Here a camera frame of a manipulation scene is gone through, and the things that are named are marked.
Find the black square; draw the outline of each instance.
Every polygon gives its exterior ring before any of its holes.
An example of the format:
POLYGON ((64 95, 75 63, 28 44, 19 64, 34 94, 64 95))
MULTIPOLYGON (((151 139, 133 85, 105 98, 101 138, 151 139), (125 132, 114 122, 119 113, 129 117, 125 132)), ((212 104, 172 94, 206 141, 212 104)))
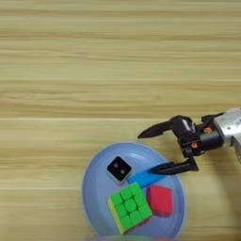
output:
POLYGON ((107 167, 107 170, 113 175, 119 182, 130 174, 132 168, 122 158, 117 156, 107 167))

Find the wooden table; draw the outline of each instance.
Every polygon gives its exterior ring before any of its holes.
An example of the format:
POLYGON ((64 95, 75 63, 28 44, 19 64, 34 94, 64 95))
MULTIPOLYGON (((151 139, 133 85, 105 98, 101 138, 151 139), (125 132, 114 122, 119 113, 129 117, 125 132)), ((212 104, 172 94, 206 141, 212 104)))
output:
MULTIPOLYGON (((2 0, 0 240, 92 237, 80 202, 89 159, 176 114, 241 105, 240 0, 2 0)), ((172 134, 145 140, 183 160, 172 134)), ((180 240, 241 239, 232 149, 182 175, 180 240)))

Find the table surface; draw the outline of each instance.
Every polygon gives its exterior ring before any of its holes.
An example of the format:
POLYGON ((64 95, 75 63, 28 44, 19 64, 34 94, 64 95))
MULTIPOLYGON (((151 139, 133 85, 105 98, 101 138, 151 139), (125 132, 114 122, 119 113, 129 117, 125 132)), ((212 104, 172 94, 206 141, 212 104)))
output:
MULTIPOLYGON (((241 103, 239 0, 3 0, 0 25, 1 240, 92 237, 80 180, 97 151, 241 103)), ((143 143, 183 160, 172 134, 143 143)), ((180 240, 239 240, 233 150, 198 159, 180 240)))

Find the blue bowl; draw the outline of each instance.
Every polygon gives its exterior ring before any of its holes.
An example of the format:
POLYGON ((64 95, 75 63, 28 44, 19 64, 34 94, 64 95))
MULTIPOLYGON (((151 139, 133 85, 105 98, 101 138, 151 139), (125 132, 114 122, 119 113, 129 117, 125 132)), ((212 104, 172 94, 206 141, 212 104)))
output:
MULTIPOLYGON (((84 174, 81 196, 88 222, 93 231, 101 236, 120 234, 107 206, 108 197, 128 185, 116 185, 106 173, 106 167, 116 156, 120 156, 132 167, 132 174, 168 162, 158 152, 139 143, 113 144, 93 157, 84 174)), ((176 238, 185 220, 185 196, 181 181, 177 176, 165 176, 155 184, 172 189, 173 214, 168 218, 152 217, 128 235, 176 238)))

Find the blue plate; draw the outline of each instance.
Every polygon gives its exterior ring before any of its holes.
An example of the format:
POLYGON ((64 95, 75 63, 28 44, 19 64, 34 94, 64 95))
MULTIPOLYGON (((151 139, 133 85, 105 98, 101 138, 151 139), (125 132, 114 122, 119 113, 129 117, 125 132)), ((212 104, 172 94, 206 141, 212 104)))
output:
MULTIPOLYGON (((135 174, 167 160, 156 151, 138 143, 117 143, 97 153, 90 161, 82 183, 82 201, 85 214, 92 229, 101 236, 120 234, 111 216, 107 199, 124 185, 116 185, 107 175, 106 167, 116 156, 120 156, 135 174)), ((128 235, 175 238, 181 231, 185 219, 185 196, 177 176, 165 176, 156 185, 169 187, 173 191, 173 214, 169 218, 152 217, 143 226, 133 229, 128 235)))

